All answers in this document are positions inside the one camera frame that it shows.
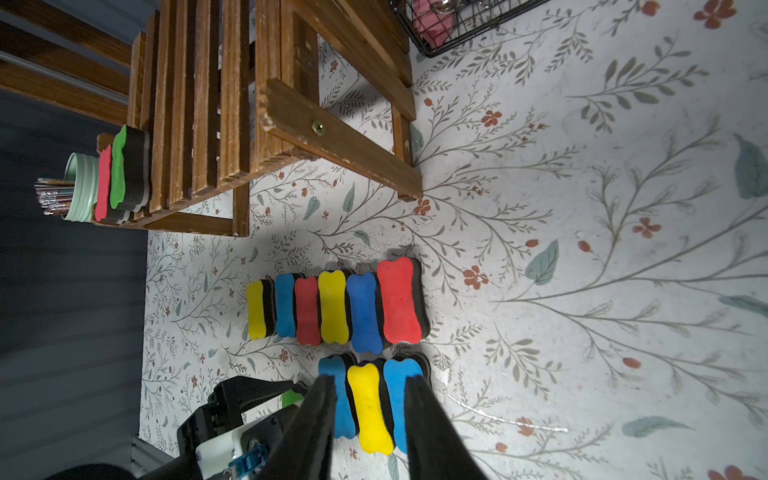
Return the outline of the yellow eraser top shelf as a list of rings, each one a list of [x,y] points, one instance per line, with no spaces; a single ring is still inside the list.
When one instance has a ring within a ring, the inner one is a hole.
[[[321,337],[327,344],[344,345],[350,339],[346,309],[346,275],[324,271],[318,277],[321,304]]]
[[[248,335],[251,340],[272,336],[276,328],[274,282],[261,279],[247,285]]]

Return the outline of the blue eraser bottom shelf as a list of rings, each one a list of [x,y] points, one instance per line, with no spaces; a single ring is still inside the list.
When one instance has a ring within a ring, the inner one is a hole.
[[[318,374],[331,376],[336,393],[334,437],[353,439],[357,433],[357,422],[347,388],[347,372],[356,363],[352,353],[322,358],[318,363]]]
[[[405,419],[406,379],[412,376],[423,376],[427,383],[430,383],[430,373],[429,361],[420,352],[388,359],[383,367],[394,422],[394,440],[397,448],[404,454],[408,453]]]

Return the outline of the red eraser top shelf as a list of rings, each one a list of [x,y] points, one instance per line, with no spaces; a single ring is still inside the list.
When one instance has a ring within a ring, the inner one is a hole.
[[[322,343],[319,320],[319,289],[316,277],[299,278],[295,282],[296,338],[301,345]]]
[[[391,344],[417,344],[429,335],[418,260],[383,261],[376,276],[381,291],[383,334]]]

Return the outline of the yellow eraser shelf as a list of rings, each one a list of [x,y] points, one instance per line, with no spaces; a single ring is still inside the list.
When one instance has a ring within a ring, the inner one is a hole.
[[[261,279],[247,285],[248,335],[251,340],[272,336],[276,328],[274,282]]]
[[[346,309],[346,275],[324,271],[318,277],[321,304],[321,337],[327,344],[344,345],[350,339]]]
[[[352,366],[347,375],[359,424],[359,441],[364,452],[389,456],[394,451],[389,400],[383,381],[384,361]]]

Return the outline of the yellow eraser bottom shelf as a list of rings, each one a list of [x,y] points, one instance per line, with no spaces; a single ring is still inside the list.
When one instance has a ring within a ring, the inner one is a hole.
[[[394,451],[389,400],[383,381],[384,361],[352,366],[347,375],[359,424],[359,441],[364,452],[389,456]]]

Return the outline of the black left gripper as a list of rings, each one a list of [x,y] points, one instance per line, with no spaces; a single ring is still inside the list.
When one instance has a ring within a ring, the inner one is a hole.
[[[303,382],[236,376],[220,382],[177,430],[179,455],[144,479],[255,479],[283,439],[300,403],[246,422],[243,414]]]

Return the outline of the pencils in cup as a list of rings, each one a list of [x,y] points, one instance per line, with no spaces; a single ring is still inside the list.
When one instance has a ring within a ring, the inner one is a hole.
[[[65,216],[72,205],[73,180],[38,178],[34,185],[37,201],[46,216]]]

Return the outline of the blue eraser shelf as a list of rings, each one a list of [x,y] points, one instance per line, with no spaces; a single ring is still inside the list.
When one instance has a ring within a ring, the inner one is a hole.
[[[394,440],[397,448],[404,454],[408,453],[405,419],[406,379],[412,376],[423,376],[427,383],[430,383],[430,373],[429,361],[420,352],[388,359],[383,367],[394,422]]]
[[[352,353],[322,358],[318,363],[318,374],[331,376],[336,393],[334,437],[353,439],[357,433],[357,422],[347,388],[347,372],[356,363]]]
[[[276,333],[283,338],[296,337],[295,283],[298,274],[286,273],[275,279]]]
[[[381,354],[383,342],[377,307],[378,284],[373,273],[351,275],[346,292],[350,301],[352,344],[358,353]]]

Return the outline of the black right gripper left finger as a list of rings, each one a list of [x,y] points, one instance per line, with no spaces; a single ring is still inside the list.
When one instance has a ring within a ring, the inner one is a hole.
[[[334,440],[334,379],[319,376],[257,479],[329,479]]]

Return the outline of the green pencil cup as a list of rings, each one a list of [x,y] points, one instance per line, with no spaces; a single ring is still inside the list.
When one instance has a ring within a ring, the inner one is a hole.
[[[64,179],[74,182],[72,202],[64,219],[89,223],[97,203],[99,159],[83,153],[72,153],[65,168]]]

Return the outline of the red eraser bottom shelf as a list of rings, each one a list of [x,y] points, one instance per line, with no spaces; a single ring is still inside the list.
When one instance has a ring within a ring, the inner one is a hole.
[[[96,206],[94,208],[94,219],[97,222],[105,224],[115,224],[115,214],[109,204],[110,181],[111,181],[111,162],[112,146],[109,145],[100,154],[98,170],[98,192]]]

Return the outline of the green eraser bottom shelf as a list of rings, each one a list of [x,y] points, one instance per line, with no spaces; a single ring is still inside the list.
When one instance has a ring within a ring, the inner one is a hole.
[[[281,395],[281,407],[287,408],[304,400],[304,395],[296,390],[288,390]]]
[[[147,132],[124,125],[112,144],[112,209],[139,212],[150,195],[150,136]]]

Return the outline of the blue eraser top shelf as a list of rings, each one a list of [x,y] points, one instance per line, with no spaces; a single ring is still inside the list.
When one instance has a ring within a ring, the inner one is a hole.
[[[275,279],[276,333],[283,338],[296,337],[295,283],[298,274],[286,273]]]
[[[378,284],[373,273],[351,275],[346,292],[350,301],[352,344],[358,353],[381,354],[383,342],[377,307]]]

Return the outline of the red eraser shelf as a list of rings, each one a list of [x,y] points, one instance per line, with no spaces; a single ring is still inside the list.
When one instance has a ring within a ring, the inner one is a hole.
[[[418,260],[383,261],[376,276],[381,291],[383,334],[391,344],[417,344],[429,335]]]
[[[299,278],[295,282],[296,338],[301,345],[322,343],[319,320],[319,289],[316,277]]]
[[[112,146],[109,145],[100,154],[98,170],[98,192],[96,206],[94,208],[94,219],[97,222],[105,224],[115,224],[115,214],[109,204],[110,181],[111,181],[111,162]]]

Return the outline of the wooden two-tier shelf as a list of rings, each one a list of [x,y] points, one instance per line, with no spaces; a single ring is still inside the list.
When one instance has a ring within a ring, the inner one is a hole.
[[[5,1],[3,90],[150,136],[150,195],[99,226],[245,237],[249,185],[327,159],[415,200],[409,43],[383,1],[167,1],[125,43],[44,1]],[[384,149],[319,103],[325,40],[391,106]]]

